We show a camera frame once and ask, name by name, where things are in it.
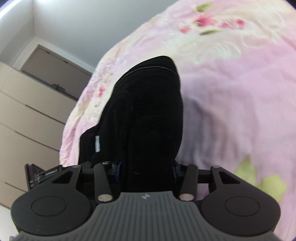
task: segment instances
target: white logo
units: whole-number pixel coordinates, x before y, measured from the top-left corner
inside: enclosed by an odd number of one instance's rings
[[[145,200],[147,200],[148,198],[150,198],[150,195],[145,194],[145,195],[142,196],[142,198],[145,199]]]

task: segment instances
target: ceiling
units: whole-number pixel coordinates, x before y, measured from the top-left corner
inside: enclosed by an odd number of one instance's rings
[[[35,0],[35,32],[95,67],[117,42],[176,0]]]

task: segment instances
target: pink bedding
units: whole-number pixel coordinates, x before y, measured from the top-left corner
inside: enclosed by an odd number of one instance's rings
[[[283,0],[180,0],[99,62],[66,123],[60,163],[77,164],[116,81],[167,55],[179,71],[184,134],[177,157],[220,165],[281,206],[275,234],[296,236],[296,10]]]

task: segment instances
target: black electronic device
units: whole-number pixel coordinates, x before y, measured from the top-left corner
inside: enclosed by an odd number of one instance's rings
[[[174,190],[120,193],[120,166],[26,165],[29,192],[11,208],[14,241],[279,240],[278,203],[222,167],[175,163]],[[203,200],[198,183],[209,184]]]

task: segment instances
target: black fabric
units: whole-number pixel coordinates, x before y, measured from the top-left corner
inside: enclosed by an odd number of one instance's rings
[[[123,191],[171,190],[182,130],[176,66],[169,57],[156,57],[136,65],[115,84],[99,123],[80,138],[79,163],[121,160]]]

